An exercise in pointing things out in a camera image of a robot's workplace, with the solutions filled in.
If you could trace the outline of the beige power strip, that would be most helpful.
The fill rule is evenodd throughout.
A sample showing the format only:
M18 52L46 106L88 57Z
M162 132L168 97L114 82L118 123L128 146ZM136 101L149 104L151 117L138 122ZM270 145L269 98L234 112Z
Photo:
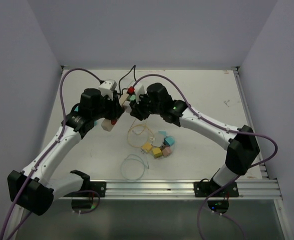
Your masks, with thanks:
M123 105L128 97L129 95L127 93L124 93L120 97L115 94L113 95L113 99L105 100L103 113L104 120L101 123L103 130L110 132L113 129L125 111Z

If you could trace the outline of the yellow charger plug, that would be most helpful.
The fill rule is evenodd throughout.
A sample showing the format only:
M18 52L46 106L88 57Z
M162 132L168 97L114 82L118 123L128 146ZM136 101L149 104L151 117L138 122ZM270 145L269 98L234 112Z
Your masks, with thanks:
M141 151L145 153L149 153L152 150L152 144L149 142L146 142L140 147L140 149Z
M160 158L163 156L162 150L159 147L154 147L152 150L152 155L155 159Z

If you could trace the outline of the pink charger plug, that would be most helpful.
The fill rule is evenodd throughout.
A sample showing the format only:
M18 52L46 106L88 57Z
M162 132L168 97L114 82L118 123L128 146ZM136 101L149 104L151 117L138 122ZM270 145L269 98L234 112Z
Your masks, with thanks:
M171 154L172 154L172 149L171 149L169 146L165 147L165 148L162 150L162 155L163 155L164 157L167 157L167 156L169 156L169 155L171 155Z

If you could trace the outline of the white charger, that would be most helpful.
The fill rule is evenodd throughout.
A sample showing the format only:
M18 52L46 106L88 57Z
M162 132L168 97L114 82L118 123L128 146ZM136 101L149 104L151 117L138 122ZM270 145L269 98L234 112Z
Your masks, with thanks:
M165 140L165 136L157 133L154 135L151 144L153 147L160 148L163 145L164 140Z
M127 113L130 113L132 111L129 101L127 101L127 100L124 101L122 106L123 106L125 112L127 112Z

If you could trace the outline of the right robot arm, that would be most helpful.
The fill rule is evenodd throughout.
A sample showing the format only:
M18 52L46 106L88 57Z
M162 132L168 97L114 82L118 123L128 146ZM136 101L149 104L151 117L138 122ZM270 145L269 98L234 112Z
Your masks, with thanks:
M237 128L205 118L187 101L173 100L161 83L150 85L143 93L131 86L127 93L135 97L129 103L131 116L145 120L150 115L159 115L165 122L195 131L226 150L223 166L208 183L199 186L207 195L223 195L227 183L245 175L260 152L251 127Z

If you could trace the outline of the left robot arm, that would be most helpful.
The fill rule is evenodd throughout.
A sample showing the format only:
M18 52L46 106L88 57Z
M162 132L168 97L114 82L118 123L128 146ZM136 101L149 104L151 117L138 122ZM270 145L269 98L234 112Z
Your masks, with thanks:
M115 121L122 115L119 96L96 88L81 94L78 110L72 110L62 121L56 136L41 154L22 171L13 170L8 176L10 199L30 212L41 216L54 200L68 194L86 196L91 193L90 177L79 170L70 171L66 178L51 179L68 152L77 145L99 119Z

